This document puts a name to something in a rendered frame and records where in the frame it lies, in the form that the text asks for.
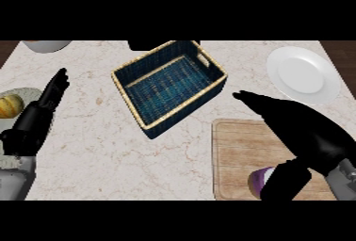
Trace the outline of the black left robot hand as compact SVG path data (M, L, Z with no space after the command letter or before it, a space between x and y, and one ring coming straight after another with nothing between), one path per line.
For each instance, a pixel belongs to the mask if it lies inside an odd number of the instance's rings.
M4 155L35 156L44 143L53 115L69 86L66 69L54 74L36 101L30 101L11 129L0 133Z

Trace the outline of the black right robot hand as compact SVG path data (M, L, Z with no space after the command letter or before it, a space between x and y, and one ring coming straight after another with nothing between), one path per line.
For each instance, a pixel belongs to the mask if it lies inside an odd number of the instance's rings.
M311 179L308 169L323 177L347 159L356 168L356 140L344 128L307 105L240 90L243 102L282 141L295 158L274 167L270 191L261 201L290 201Z

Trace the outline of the wooden cutting board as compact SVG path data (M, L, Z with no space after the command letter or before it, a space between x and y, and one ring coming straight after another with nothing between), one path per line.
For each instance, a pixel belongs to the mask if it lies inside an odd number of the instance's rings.
M212 190L220 201L255 201L249 174L293 159L261 120L215 119L211 127Z

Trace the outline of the blue wicker basket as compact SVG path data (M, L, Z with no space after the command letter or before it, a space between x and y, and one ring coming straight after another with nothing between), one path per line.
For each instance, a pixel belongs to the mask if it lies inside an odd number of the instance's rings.
M110 72L149 139L217 96L225 77L225 70L193 40L166 41Z

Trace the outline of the yellow squash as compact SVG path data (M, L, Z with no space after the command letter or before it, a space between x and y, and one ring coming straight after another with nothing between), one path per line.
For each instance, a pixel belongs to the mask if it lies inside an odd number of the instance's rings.
M11 119L23 110L23 100L16 94L0 98L0 119Z

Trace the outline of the white round plate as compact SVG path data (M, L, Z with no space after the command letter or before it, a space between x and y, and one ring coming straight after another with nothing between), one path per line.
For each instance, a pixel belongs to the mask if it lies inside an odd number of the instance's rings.
M310 50L285 46L267 57L267 74L277 90L302 104L329 104L341 92L333 65Z

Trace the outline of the white bowl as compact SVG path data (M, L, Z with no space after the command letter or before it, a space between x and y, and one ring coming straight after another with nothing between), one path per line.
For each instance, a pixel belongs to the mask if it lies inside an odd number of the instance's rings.
M27 46L27 48L35 53L41 54L54 53L69 43L69 40L23 40L23 44Z

